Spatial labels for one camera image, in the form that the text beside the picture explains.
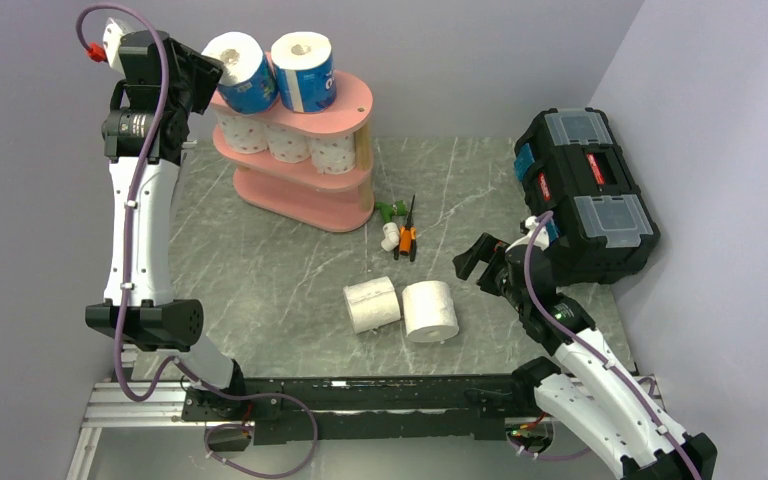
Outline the white pipe elbow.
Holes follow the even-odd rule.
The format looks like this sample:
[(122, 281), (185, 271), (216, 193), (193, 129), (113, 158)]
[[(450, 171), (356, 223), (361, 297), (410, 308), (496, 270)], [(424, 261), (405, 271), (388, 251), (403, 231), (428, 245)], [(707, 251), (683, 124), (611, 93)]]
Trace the white pipe elbow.
[(380, 243), (381, 248), (386, 252), (391, 252), (400, 244), (400, 228), (395, 222), (387, 222), (382, 227), (383, 239)]

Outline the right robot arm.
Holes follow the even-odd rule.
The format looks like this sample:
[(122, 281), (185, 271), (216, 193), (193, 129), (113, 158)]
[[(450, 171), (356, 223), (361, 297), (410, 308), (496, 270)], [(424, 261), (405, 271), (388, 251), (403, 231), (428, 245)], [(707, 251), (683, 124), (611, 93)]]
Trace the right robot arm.
[(560, 292), (541, 245), (509, 244), (482, 234), (454, 257), (467, 279), (487, 267), (481, 291), (505, 298), (546, 356), (512, 374), (517, 411), (539, 411), (563, 423), (618, 479), (710, 479), (718, 451), (704, 433), (691, 434), (659, 406), (617, 359), (592, 316)]

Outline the floral paper roll large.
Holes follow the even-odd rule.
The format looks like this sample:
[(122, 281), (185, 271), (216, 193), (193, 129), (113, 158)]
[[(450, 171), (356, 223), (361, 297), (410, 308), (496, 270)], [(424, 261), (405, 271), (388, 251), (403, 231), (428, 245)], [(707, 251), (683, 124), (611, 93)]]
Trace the floral paper roll large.
[(250, 155), (268, 149), (264, 124), (242, 115), (216, 112), (218, 127), (228, 147), (238, 153)]

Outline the blue paper roll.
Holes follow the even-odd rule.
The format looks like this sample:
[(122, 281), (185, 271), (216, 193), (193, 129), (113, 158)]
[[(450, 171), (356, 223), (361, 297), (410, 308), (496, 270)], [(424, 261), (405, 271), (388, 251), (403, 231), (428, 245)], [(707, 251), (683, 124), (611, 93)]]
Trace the blue paper roll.
[(319, 113), (335, 102), (337, 85), (327, 36), (311, 31), (287, 33), (273, 43), (270, 54), (285, 108)]

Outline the black tool box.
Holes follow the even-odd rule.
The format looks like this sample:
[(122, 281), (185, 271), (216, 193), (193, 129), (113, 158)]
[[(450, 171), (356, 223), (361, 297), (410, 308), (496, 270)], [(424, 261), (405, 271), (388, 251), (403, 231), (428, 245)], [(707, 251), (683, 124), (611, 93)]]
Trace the black tool box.
[(553, 214), (544, 253), (560, 284), (613, 284), (646, 266), (660, 230), (603, 111), (544, 110), (514, 154), (525, 204)]

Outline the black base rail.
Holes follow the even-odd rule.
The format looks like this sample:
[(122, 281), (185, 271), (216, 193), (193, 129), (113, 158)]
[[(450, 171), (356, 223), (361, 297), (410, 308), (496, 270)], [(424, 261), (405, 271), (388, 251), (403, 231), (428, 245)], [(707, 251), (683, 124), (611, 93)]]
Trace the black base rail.
[(257, 446), (310, 439), (469, 437), (501, 440), (540, 411), (508, 374), (256, 378), (232, 420)]

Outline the orange black pliers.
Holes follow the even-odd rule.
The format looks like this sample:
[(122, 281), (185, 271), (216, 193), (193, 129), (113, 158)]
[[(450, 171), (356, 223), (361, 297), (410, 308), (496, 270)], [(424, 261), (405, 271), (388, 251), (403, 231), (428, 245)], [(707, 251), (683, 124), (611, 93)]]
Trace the orange black pliers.
[(417, 254), (417, 239), (416, 229), (413, 222), (413, 210), (415, 204), (415, 196), (412, 196), (410, 208), (406, 215), (404, 225), (399, 231), (399, 243), (394, 249), (394, 259), (398, 260), (401, 257), (407, 257), (410, 262), (416, 260)]

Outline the pink three-tier shelf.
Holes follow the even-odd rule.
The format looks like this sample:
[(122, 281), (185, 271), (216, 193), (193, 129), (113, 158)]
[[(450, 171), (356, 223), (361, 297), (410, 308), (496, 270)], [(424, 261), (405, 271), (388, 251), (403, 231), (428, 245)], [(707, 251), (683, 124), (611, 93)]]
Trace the pink three-tier shelf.
[[(274, 68), (265, 52), (274, 75)], [(356, 167), (341, 175), (318, 173), (311, 156), (296, 164), (275, 160), (269, 150), (245, 155), (231, 150), (218, 127), (213, 131), (217, 151), (237, 168), (233, 183), (248, 203), (331, 232), (348, 232), (363, 226), (374, 210), (371, 171), (373, 164), (367, 120), (373, 96), (359, 78), (334, 69), (337, 85), (335, 102), (319, 113), (296, 113), (284, 107), (279, 93), (272, 107), (258, 114), (244, 115), (232, 110), (213, 94), (214, 112), (242, 115), (265, 125), (284, 127), (309, 137), (353, 134)]]

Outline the plain white paper roll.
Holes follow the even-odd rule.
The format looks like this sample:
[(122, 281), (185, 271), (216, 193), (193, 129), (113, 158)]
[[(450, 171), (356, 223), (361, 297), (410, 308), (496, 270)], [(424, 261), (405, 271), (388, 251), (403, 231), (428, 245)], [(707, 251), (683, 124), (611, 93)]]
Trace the plain white paper roll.
[(395, 287), (388, 276), (346, 286), (343, 295), (356, 334), (378, 329), (402, 318)]

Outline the plain white embossed roll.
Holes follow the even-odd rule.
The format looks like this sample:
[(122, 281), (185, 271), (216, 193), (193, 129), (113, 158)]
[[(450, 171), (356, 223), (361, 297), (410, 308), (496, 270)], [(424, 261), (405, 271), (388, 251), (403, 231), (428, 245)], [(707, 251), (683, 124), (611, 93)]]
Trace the plain white embossed roll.
[(406, 338), (416, 343), (441, 342), (459, 333), (451, 290), (443, 281), (422, 281), (402, 291)]

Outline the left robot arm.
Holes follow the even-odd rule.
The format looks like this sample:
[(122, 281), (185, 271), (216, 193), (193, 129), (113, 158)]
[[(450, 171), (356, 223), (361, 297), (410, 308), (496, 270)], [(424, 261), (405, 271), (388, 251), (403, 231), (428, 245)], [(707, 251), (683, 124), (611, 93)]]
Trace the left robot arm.
[(169, 273), (189, 117), (208, 108), (222, 66), (165, 32), (125, 33), (116, 25), (90, 53), (124, 77), (102, 126), (114, 191), (111, 267), (102, 302), (85, 310), (86, 324), (113, 339), (117, 368), (126, 344), (165, 353), (197, 388), (210, 390), (207, 404), (218, 417), (235, 419), (248, 402), (239, 365), (204, 334), (201, 303), (176, 298)]

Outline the green pipe fitting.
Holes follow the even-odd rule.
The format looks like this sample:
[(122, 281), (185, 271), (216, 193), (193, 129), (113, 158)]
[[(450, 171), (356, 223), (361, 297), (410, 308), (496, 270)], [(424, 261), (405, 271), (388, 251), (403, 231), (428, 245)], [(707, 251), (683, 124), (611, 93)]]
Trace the green pipe fitting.
[(384, 224), (391, 223), (394, 218), (408, 214), (408, 208), (402, 200), (392, 203), (376, 202), (374, 209), (379, 213)]

